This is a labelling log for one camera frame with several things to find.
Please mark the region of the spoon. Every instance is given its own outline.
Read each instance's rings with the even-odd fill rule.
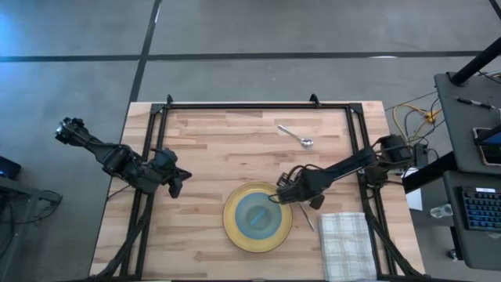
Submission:
[[[299,141],[299,143],[305,148],[305,149],[308,149],[310,148],[311,146],[313,146],[313,140],[309,139],[309,138],[299,138],[297,137],[295,134],[293,134],[292,132],[290,132],[289,130],[287,130],[287,128],[283,127],[282,125],[279,125],[277,126],[280,130],[282,130],[283,132],[289,134],[290,136],[294,137],[295,139],[297,139]]]

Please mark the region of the dish towel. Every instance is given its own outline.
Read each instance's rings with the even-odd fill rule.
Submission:
[[[363,213],[323,214],[319,226],[326,280],[377,280],[369,229]]]

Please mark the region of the yellow cable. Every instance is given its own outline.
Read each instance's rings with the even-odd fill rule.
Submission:
[[[416,141],[417,139],[419,139],[419,138],[417,138],[417,135],[420,133],[420,130],[423,128],[423,126],[424,126],[427,122],[429,122],[429,120],[432,120],[432,122],[435,122],[435,120],[436,120],[436,118],[437,118],[437,114],[438,114],[438,113],[440,113],[441,111],[442,111],[442,109],[437,110],[437,111],[436,111],[436,112],[434,112],[434,114],[432,114],[430,117],[428,117],[427,115],[425,115],[425,117],[424,117],[424,118],[425,118],[425,120],[424,120],[424,121],[423,121],[423,123],[420,125],[420,127],[419,127],[419,128],[417,128],[417,130],[416,130],[416,134],[414,134],[414,136],[413,136],[411,139],[409,139],[409,142]]]
[[[402,127],[400,126],[400,124],[398,123],[398,120],[397,120],[397,108],[398,107],[400,107],[400,106],[396,106],[393,108],[393,122],[395,123],[395,125],[397,125],[397,128],[400,131],[400,134],[402,134],[402,136],[404,136],[404,139],[407,142],[407,139],[409,137],[404,133]]]
[[[406,106],[406,107],[409,107],[409,108],[411,108],[411,109],[417,110],[417,111],[419,111],[419,112],[421,112],[421,113],[423,113],[423,114],[427,113],[425,110],[420,109],[420,108],[418,108],[418,107],[416,107],[416,106],[413,106],[413,105],[411,105],[411,104],[408,104],[408,103],[402,104],[402,106]]]

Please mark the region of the concrete floor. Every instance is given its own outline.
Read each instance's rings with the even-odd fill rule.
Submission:
[[[2,1],[0,56],[138,55],[152,7],[153,0]],[[500,27],[483,0],[163,0],[150,53],[476,51],[496,40]],[[138,100],[283,101],[316,93],[389,107],[433,91],[434,74],[469,60],[148,62]],[[17,281],[87,276],[110,178],[91,154],[58,143],[53,132],[62,118],[77,116],[101,140],[118,142],[137,66],[0,63],[0,154],[23,165],[23,183],[64,196],[54,216],[31,227]],[[485,68],[499,69],[501,60]],[[434,99],[414,104],[428,108]],[[390,114],[388,122],[397,132]],[[444,125],[429,140],[440,154],[451,150]],[[416,233],[433,277],[497,280],[499,273],[444,256],[452,246],[447,229],[416,225]]]

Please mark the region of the butcher block tabletop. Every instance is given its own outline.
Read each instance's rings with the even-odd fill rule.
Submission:
[[[382,102],[360,103],[370,142],[389,134]],[[121,142],[136,152],[142,151],[150,106],[151,103],[132,103],[128,111]],[[157,120],[152,146],[157,140],[160,118]],[[277,125],[312,138],[313,148],[304,149],[296,139],[278,130]],[[362,138],[356,129],[361,146]],[[233,244],[226,236],[222,213],[231,192],[245,183],[275,184],[280,174],[295,165],[328,167],[351,156],[344,110],[169,110],[164,146],[177,154],[177,165],[192,172],[193,177],[184,182],[177,199],[170,197],[168,186],[160,186],[156,193],[143,279],[323,280],[319,234],[310,229],[297,204],[291,205],[294,219],[288,238],[266,253],[250,253]],[[126,185],[114,179],[110,193]],[[355,175],[336,181],[324,194],[324,204],[318,211],[304,205],[315,226],[322,213],[362,212]],[[123,244],[133,195],[134,190],[128,188],[106,203],[91,274],[101,271]],[[387,185],[381,196],[391,239],[413,267],[423,273],[403,188]],[[136,248],[132,252],[132,271]],[[385,272],[381,244],[378,250]]]

